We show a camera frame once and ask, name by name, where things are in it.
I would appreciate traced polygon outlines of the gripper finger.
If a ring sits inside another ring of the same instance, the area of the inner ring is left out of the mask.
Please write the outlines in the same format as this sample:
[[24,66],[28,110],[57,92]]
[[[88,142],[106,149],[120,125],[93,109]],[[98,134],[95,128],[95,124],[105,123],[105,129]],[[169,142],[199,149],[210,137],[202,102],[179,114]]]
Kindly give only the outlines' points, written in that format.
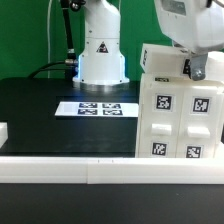
[[206,62],[208,54],[192,55],[190,58],[190,78],[193,81],[204,80],[206,77]]

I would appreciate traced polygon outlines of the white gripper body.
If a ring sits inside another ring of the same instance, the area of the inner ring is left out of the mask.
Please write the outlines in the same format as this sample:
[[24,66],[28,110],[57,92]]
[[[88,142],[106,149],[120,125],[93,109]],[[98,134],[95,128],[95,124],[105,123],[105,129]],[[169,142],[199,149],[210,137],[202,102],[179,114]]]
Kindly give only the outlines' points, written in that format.
[[154,0],[164,35],[196,54],[224,48],[224,0]]

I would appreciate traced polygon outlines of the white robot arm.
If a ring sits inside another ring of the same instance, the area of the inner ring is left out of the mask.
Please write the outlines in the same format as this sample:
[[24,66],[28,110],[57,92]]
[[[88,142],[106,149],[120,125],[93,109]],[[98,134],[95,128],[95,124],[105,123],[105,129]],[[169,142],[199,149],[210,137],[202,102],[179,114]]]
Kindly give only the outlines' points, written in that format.
[[[74,62],[72,80],[77,85],[125,85],[125,58],[120,52],[119,10],[107,0],[59,0],[65,22],[68,58]],[[206,77],[208,54],[224,48],[224,0],[154,0],[162,33],[187,50],[189,77]],[[85,10],[85,48],[73,47],[70,11]]]

